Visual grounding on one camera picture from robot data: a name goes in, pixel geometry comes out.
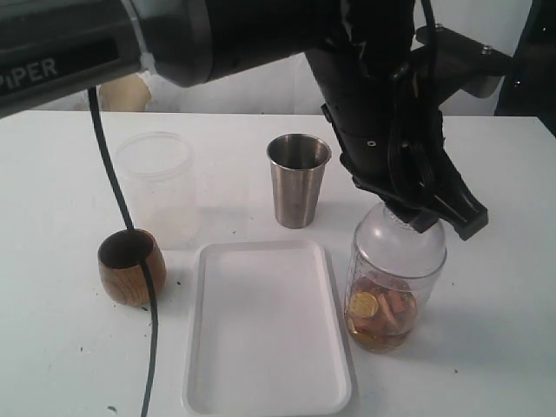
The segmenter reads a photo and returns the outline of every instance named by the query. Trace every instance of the clear plastic container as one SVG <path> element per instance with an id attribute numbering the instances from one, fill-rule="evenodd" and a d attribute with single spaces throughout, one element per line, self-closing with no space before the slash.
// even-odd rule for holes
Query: clear plastic container
<path id="1" fill-rule="evenodd" d="M 354 234 L 344 310 L 348 332 L 370 351 L 401 345 L 446 258 L 440 222 L 419 234 L 384 203 L 374 206 Z"/>
<path id="2" fill-rule="evenodd" d="M 116 167 L 133 221 L 160 248 L 180 248 L 199 228 L 194 155 L 178 135 L 133 136 L 116 152 Z"/>

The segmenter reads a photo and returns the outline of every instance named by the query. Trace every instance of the metal cup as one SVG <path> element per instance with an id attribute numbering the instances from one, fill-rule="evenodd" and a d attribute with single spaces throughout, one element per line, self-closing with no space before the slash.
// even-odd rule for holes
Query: metal cup
<path id="1" fill-rule="evenodd" d="M 321 139 L 284 135 L 267 147 L 276 220 L 286 228 L 305 228 L 314 219 L 322 177 L 332 151 Z"/>

